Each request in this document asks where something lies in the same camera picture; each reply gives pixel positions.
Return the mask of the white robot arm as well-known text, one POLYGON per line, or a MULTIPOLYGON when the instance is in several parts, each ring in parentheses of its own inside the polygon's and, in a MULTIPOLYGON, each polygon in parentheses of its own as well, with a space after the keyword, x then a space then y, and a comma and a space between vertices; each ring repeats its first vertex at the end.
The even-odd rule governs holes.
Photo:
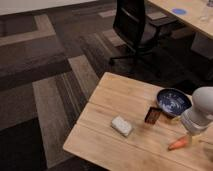
POLYGON ((205 132, 213 122, 213 87, 200 87, 192 94, 192 106, 186 109, 180 121, 187 131, 181 146, 192 144, 192 139, 205 132))

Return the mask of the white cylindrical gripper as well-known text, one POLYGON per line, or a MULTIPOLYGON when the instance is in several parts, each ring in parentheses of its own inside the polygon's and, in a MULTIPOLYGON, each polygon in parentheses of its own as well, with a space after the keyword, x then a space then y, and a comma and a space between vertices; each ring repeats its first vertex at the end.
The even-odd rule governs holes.
POLYGON ((198 108, 189 108, 181 114, 180 121, 190 133, 187 133, 187 146, 191 146, 192 135, 206 131, 210 123, 213 122, 213 114, 204 113, 198 108))

